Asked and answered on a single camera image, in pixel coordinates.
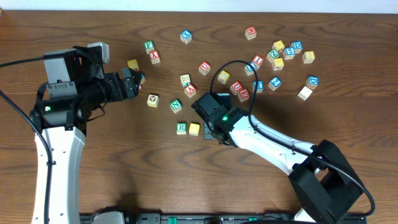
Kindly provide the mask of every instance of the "toy block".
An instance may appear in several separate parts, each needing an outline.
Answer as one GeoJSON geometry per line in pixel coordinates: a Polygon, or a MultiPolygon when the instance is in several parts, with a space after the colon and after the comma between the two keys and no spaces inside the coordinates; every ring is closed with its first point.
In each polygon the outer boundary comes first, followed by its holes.
{"type": "Polygon", "coordinates": [[[250,98],[250,93],[248,89],[243,89],[239,91],[238,98],[240,102],[244,102],[250,98]]]}
{"type": "Polygon", "coordinates": [[[282,84],[282,81],[278,79],[278,77],[274,77],[268,84],[268,87],[272,90],[275,91],[280,87],[280,84],[282,84]]]}
{"type": "Polygon", "coordinates": [[[272,63],[272,69],[274,69],[274,71],[281,70],[284,66],[285,66],[285,63],[282,58],[277,58],[272,63]]]}
{"type": "Polygon", "coordinates": [[[278,51],[278,53],[282,53],[285,49],[285,45],[281,40],[278,40],[272,45],[272,49],[278,51]]]}
{"type": "MultiPolygon", "coordinates": [[[[257,71],[257,67],[256,67],[256,65],[254,64],[254,62],[250,62],[250,65],[254,68],[254,70],[255,71],[257,71]]],[[[249,66],[249,65],[246,65],[245,67],[244,67],[244,71],[246,72],[246,74],[249,76],[249,75],[253,75],[254,74],[254,70],[249,66]]]]}
{"type": "Polygon", "coordinates": [[[262,57],[256,55],[256,56],[254,56],[254,59],[252,62],[256,65],[257,69],[259,69],[260,66],[262,65],[262,63],[264,62],[264,59],[262,57]]]}
{"type": "Polygon", "coordinates": [[[230,74],[224,70],[220,72],[218,75],[218,81],[222,84],[225,85],[225,83],[228,81],[230,74]]]}
{"type": "Polygon", "coordinates": [[[177,134],[187,134],[186,123],[177,123],[177,134]]]}
{"type": "Polygon", "coordinates": [[[246,29],[246,32],[244,33],[244,35],[246,36],[246,38],[248,40],[254,39],[254,38],[256,38],[257,30],[254,27],[249,27],[246,29]]]}
{"type": "Polygon", "coordinates": [[[304,52],[303,54],[303,62],[304,63],[312,63],[315,60],[315,54],[311,52],[304,52]]]}
{"type": "Polygon", "coordinates": [[[191,84],[191,79],[189,78],[189,74],[180,76],[180,79],[182,87],[187,87],[189,84],[191,84]]]}
{"type": "Polygon", "coordinates": [[[147,54],[149,54],[149,53],[155,51],[154,42],[151,41],[151,40],[149,40],[149,41],[147,41],[147,42],[144,42],[144,47],[145,47],[145,50],[146,50],[147,54]]]}
{"type": "Polygon", "coordinates": [[[202,73],[203,75],[207,75],[207,73],[210,72],[211,65],[207,62],[202,62],[199,65],[199,72],[202,73]]]}
{"type": "Polygon", "coordinates": [[[239,81],[234,82],[229,88],[231,92],[236,96],[239,91],[243,90],[243,86],[239,81]]]}
{"type": "Polygon", "coordinates": [[[129,65],[129,68],[131,68],[135,71],[139,71],[137,59],[132,59],[132,60],[128,61],[127,64],[129,65]]]}
{"type": "Polygon", "coordinates": [[[149,53],[149,57],[150,57],[150,61],[152,62],[152,64],[156,64],[156,63],[160,62],[160,56],[159,56],[159,53],[157,50],[149,53]]]}
{"type": "Polygon", "coordinates": [[[184,31],[182,31],[180,38],[181,38],[182,42],[187,44],[192,40],[192,34],[188,30],[184,30],[184,31]]]}
{"type": "Polygon", "coordinates": [[[294,49],[292,47],[286,47],[284,50],[284,59],[285,60],[290,60],[294,58],[294,49]]]}
{"type": "Polygon", "coordinates": [[[199,124],[193,124],[189,126],[189,134],[193,136],[198,136],[199,135],[199,130],[200,130],[200,125],[199,124]]]}
{"type": "Polygon", "coordinates": [[[279,53],[276,50],[271,50],[270,52],[268,52],[267,54],[267,60],[272,63],[274,62],[275,59],[279,58],[279,53]]]}
{"type": "Polygon", "coordinates": [[[312,90],[305,86],[298,94],[298,97],[300,97],[303,100],[306,100],[311,95],[311,93],[312,90]]]}
{"type": "Polygon", "coordinates": [[[141,82],[139,84],[142,85],[142,84],[144,84],[145,81],[146,81],[145,75],[142,73],[141,74],[141,82]]]}
{"type": "Polygon", "coordinates": [[[305,86],[314,90],[319,85],[319,78],[310,76],[305,83],[305,86]]]}
{"type": "Polygon", "coordinates": [[[293,47],[294,53],[296,53],[296,54],[300,53],[301,50],[303,49],[303,45],[301,44],[301,41],[292,42],[290,47],[293,47]]]}
{"type": "Polygon", "coordinates": [[[174,113],[177,113],[180,110],[182,110],[182,104],[179,100],[174,100],[173,102],[171,102],[170,107],[174,113]]]}
{"type": "MultiPolygon", "coordinates": [[[[256,81],[253,82],[253,92],[254,88],[256,87],[256,81]]],[[[264,90],[264,82],[259,80],[259,84],[257,85],[257,93],[261,93],[264,90]]]]}
{"type": "Polygon", "coordinates": [[[195,96],[195,94],[197,93],[197,89],[192,84],[189,84],[187,87],[184,88],[184,92],[189,98],[191,98],[195,96]]]}
{"type": "Polygon", "coordinates": [[[148,96],[147,104],[148,104],[148,106],[151,106],[151,107],[157,107],[157,105],[159,104],[159,97],[156,95],[150,94],[148,96]]]}

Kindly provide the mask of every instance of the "wooden table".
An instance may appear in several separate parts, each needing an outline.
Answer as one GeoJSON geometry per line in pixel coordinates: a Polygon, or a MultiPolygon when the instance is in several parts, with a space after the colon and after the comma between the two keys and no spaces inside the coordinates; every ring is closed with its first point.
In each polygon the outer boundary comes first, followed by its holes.
{"type": "MultiPolygon", "coordinates": [[[[259,77],[268,84],[277,75],[275,92],[258,94],[253,114],[263,123],[304,141],[335,143],[373,194],[377,210],[369,223],[398,222],[398,16],[361,14],[45,12],[4,11],[0,17],[0,62],[38,57],[44,52],[102,41],[110,46],[106,72],[120,71],[136,58],[147,75],[139,97],[112,103],[107,115],[88,125],[80,165],[80,212],[120,205],[133,211],[165,213],[296,212],[300,208],[286,175],[259,156],[199,137],[178,136],[177,121],[200,122],[190,105],[209,90],[211,76],[230,60],[266,56],[272,43],[301,40],[316,60],[304,65],[301,55],[273,72],[264,62],[259,77]],[[258,34],[246,40],[244,30],[258,34]],[[179,37],[193,32],[185,45],[179,37]],[[152,65],[143,43],[153,40],[161,63],[152,65]],[[211,73],[198,71],[202,61],[211,73]],[[180,75],[189,73],[198,93],[188,98],[180,75]],[[309,75],[320,86],[307,101],[297,94],[309,75]],[[160,96],[158,108],[147,96],[160,96]],[[174,114],[169,103],[180,99],[174,114]]],[[[227,69],[229,91],[239,80],[251,89],[241,64],[227,69]]],[[[39,85],[47,80],[42,62],[1,69],[0,89],[26,113],[39,85]]],[[[248,109],[249,102],[233,103],[248,109]]],[[[0,100],[0,220],[30,223],[34,208],[37,154],[34,134],[21,117],[0,100]]],[[[363,195],[352,211],[365,212],[363,195]]]]}

